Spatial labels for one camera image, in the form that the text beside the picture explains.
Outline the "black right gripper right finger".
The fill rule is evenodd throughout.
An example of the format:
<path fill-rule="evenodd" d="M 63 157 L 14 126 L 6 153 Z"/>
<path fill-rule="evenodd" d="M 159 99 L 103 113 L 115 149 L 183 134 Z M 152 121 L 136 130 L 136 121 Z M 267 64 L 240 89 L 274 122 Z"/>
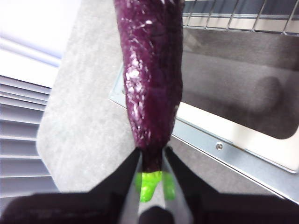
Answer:
<path fill-rule="evenodd" d="M 176 224 L 297 224 L 299 206 L 277 196 L 220 193 L 163 149 L 166 209 Z"/>

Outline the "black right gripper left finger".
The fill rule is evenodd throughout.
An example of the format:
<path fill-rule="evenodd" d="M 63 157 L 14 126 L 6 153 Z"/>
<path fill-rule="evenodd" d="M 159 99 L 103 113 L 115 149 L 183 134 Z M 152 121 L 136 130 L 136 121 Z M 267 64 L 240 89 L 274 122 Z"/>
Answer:
<path fill-rule="evenodd" d="M 2 224 L 135 224 L 142 154 L 136 148 L 107 178 L 87 192 L 47 193 L 11 201 Z"/>

